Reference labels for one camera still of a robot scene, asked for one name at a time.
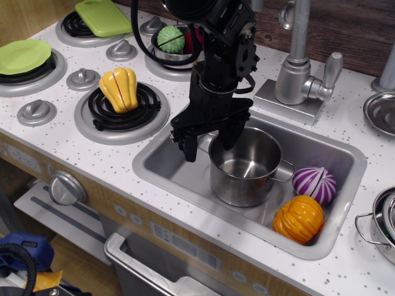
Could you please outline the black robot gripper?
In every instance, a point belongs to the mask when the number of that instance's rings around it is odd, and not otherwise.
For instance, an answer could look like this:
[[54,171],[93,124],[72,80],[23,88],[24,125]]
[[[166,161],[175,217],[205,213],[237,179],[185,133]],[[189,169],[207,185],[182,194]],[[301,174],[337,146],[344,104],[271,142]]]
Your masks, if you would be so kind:
[[187,162],[195,162],[197,136],[218,131],[218,140],[225,150],[236,144],[249,120],[251,100],[233,96],[236,89],[224,91],[204,77],[204,63],[192,68],[189,105],[171,120],[170,138],[177,142]]

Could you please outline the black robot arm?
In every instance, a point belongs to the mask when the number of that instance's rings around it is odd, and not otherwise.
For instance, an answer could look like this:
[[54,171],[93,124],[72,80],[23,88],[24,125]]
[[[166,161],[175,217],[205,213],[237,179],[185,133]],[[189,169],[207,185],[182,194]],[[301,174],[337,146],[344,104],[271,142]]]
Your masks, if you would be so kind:
[[251,72],[257,70],[254,37],[256,20],[246,1],[165,1],[178,20],[203,32],[204,57],[192,67],[189,105],[171,121],[173,142],[194,162],[198,136],[219,132],[219,141],[231,149],[249,120],[251,99],[234,94],[254,89]]

